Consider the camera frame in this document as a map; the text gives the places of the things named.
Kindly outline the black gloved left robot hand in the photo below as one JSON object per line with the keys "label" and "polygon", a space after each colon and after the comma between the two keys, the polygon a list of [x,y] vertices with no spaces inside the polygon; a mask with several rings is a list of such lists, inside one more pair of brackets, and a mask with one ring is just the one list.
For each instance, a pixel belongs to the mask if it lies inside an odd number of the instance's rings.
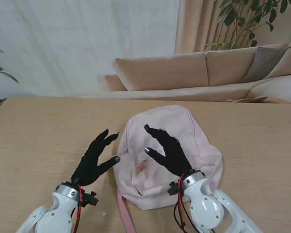
{"label": "black gloved left robot hand", "polygon": [[81,187],[94,183],[100,175],[104,174],[114,165],[120,162],[119,156],[114,156],[109,160],[98,164],[99,156],[102,154],[106,146],[110,145],[118,138],[119,133],[109,135],[106,129],[99,134],[95,140],[89,145],[89,148],[81,158],[79,165],[71,176],[71,183]]}

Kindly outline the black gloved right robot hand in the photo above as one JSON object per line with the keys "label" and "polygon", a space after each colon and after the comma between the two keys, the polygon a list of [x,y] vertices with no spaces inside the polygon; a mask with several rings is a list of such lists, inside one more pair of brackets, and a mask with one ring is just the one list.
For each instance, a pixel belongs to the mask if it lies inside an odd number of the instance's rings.
{"label": "black gloved right robot hand", "polygon": [[181,177],[183,174],[188,174],[193,169],[176,138],[170,136],[167,131],[151,128],[148,124],[144,126],[144,129],[163,147],[165,156],[152,148],[145,148],[145,153],[158,164],[164,166],[168,171],[178,177]]}

